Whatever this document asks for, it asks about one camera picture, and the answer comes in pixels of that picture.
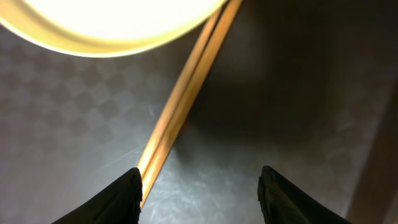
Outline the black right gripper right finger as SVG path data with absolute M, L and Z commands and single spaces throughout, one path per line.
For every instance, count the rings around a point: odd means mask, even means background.
M 270 166 L 262 167 L 257 197 L 266 223 L 349 224 Z

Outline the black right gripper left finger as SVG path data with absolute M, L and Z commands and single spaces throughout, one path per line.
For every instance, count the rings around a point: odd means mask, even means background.
M 133 167 L 55 223 L 138 224 L 142 197 L 141 174 L 137 167 Z

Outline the wooden chopstick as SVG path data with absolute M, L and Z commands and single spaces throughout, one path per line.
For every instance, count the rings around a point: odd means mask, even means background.
M 186 87 L 177 108 L 174 111 L 172 119 L 163 134 L 160 143 L 157 145 L 154 156 L 149 164 L 145 176 L 142 177 L 142 201 L 140 206 L 143 207 L 150 191 L 169 155 L 172 146 L 184 124 L 187 115 L 204 83 L 208 72 L 221 48 L 235 16 L 237 15 L 242 0 L 230 0 L 220 7 L 221 13 L 210 34 L 210 38 L 204 48 L 204 51 L 197 63 L 193 75 Z
M 165 104 L 165 107 L 137 165 L 142 177 L 145 176 L 147 170 L 149 169 L 149 164 L 155 154 L 157 145 L 160 143 L 160 140 L 172 119 L 174 111 L 177 108 L 186 87 L 188 86 L 188 83 L 193 75 L 193 71 L 199 62 L 199 59 L 204 51 L 208 39 L 210 38 L 210 34 L 214 29 L 220 13 L 221 9 L 217 9 L 206 21 L 203 29 L 201 30 L 199 38 L 197 39 L 194 48 L 192 49 L 189 58 L 186 61 L 182 72 L 167 100 L 167 103 Z

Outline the dark brown serving tray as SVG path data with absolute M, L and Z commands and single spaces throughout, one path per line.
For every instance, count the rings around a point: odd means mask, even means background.
M 1 222 L 134 167 L 199 34 L 83 58 L 1 29 Z M 345 216 L 396 80 L 396 1 L 244 1 L 139 221 L 262 223 L 264 165 Z

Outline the yellow plate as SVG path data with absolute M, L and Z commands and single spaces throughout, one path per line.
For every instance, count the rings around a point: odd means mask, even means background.
M 79 57 L 137 54 L 190 32 L 224 0 L 1 0 L 1 25 Z

